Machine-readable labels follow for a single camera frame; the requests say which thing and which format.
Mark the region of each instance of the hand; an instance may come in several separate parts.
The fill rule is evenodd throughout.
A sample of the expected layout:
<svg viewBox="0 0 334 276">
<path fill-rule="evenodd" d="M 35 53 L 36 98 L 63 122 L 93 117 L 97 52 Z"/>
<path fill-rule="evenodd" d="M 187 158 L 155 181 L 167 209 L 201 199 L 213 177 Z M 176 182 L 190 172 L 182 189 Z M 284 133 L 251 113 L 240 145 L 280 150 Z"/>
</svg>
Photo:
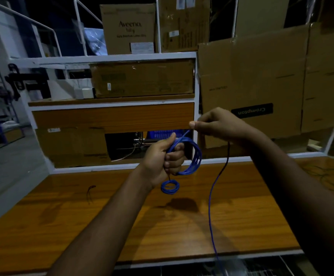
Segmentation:
<svg viewBox="0 0 334 276">
<path fill-rule="evenodd" d="M 212 135 L 233 142 L 247 140 L 256 130 L 245 121 L 239 119 L 228 110 L 216 107 L 203 114 L 197 121 L 189 123 L 192 129 L 205 135 Z"/>
<path fill-rule="evenodd" d="M 174 152 L 166 153 L 175 139 L 176 134 L 172 133 L 169 138 L 151 145 L 137 167 L 142 176 L 151 182 L 152 188 L 162 182 L 167 177 L 167 174 L 176 174 L 181 169 L 181 165 L 185 160 L 184 144 L 179 143 L 176 145 Z"/>
</svg>

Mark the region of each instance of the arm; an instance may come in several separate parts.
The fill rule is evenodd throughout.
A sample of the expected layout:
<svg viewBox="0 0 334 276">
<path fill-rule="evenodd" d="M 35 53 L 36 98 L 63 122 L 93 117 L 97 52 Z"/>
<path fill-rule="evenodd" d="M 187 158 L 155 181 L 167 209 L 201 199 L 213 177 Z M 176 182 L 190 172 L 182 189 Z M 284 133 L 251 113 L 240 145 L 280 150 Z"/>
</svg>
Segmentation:
<svg viewBox="0 0 334 276">
<path fill-rule="evenodd" d="M 297 241 L 321 275 L 334 275 L 334 194 L 304 172 L 265 134 L 216 108 L 190 126 L 248 148 Z"/>
<path fill-rule="evenodd" d="M 47 276 L 110 275 L 126 238 L 149 192 L 166 178 L 177 173 L 184 161 L 183 144 L 175 152 L 165 151 L 176 134 L 153 144 L 143 161 L 130 173 L 109 202 L 74 239 Z"/>
</svg>

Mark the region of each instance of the wooden table surface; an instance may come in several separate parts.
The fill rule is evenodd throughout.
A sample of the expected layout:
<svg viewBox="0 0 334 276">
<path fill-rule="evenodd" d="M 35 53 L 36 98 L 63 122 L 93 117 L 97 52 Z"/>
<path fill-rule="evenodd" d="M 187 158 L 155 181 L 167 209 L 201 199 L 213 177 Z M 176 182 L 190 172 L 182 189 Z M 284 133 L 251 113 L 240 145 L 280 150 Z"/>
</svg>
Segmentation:
<svg viewBox="0 0 334 276">
<path fill-rule="evenodd" d="M 334 168 L 326 157 L 298 159 L 302 167 Z M 212 256 L 208 195 L 223 164 L 202 165 L 180 176 L 173 196 L 155 189 L 137 217 L 120 262 L 151 262 Z M 95 217 L 129 170 L 47 177 L 0 218 L 0 273 L 46 271 Z M 331 174 L 334 183 L 334 172 Z M 87 200 L 87 190 L 91 200 Z M 298 249 L 286 220 L 252 162 L 231 163 L 212 196 L 211 216 L 220 253 Z"/>
</svg>

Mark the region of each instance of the blue plastic crate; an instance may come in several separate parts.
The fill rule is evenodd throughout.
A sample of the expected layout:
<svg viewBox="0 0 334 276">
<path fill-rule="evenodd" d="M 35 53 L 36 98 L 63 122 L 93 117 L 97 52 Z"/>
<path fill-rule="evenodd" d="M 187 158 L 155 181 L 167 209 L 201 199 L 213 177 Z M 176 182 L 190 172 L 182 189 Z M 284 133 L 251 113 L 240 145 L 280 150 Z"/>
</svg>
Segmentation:
<svg viewBox="0 0 334 276">
<path fill-rule="evenodd" d="M 175 132 L 176 137 L 180 138 L 186 132 L 185 130 L 166 130 L 166 131 L 150 131 L 148 132 L 147 138 L 149 139 L 166 139 L 171 136 L 171 134 Z"/>
</svg>

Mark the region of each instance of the white label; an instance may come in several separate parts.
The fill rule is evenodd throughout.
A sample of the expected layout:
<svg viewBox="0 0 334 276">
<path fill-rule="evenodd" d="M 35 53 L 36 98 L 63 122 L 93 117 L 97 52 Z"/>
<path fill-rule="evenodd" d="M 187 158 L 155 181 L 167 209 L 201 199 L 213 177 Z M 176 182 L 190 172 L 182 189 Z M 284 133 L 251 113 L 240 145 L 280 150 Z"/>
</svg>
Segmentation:
<svg viewBox="0 0 334 276">
<path fill-rule="evenodd" d="M 132 54 L 150 54 L 154 53 L 154 43 L 130 43 Z"/>
<path fill-rule="evenodd" d="M 193 8 L 195 6 L 195 0 L 186 0 L 186 7 Z"/>
<path fill-rule="evenodd" d="M 52 128 L 52 129 L 48 129 L 48 132 L 60 132 L 61 129 L 60 128 Z"/>
<path fill-rule="evenodd" d="M 175 30 L 175 31 L 172 31 L 172 32 L 169 32 L 169 37 L 176 37 L 180 35 L 180 32 L 178 30 Z"/>
<path fill-rule="evenodd" d="M 185 9 L 185 0 L 177 0 L 176 9 Z"/>
</svg>

